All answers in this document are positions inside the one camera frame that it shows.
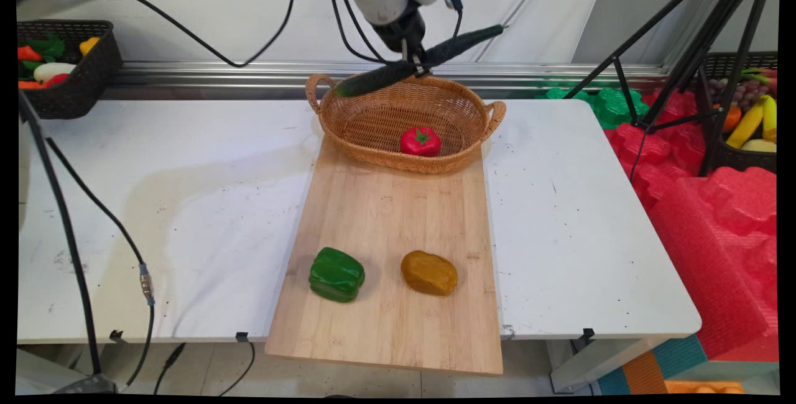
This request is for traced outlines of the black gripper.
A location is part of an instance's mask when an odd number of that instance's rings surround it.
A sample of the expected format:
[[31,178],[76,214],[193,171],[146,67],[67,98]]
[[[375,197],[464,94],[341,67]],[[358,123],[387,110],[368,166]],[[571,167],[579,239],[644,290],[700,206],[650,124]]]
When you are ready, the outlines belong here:
[[413,75],[429,76],[433,73],[436,59],[434,50],[426,49],[422,44],[426,27],[420,6],[415,0],[407,0],[406,8],[396,20],[372,27],[387,49],[401,53],[401,67]]

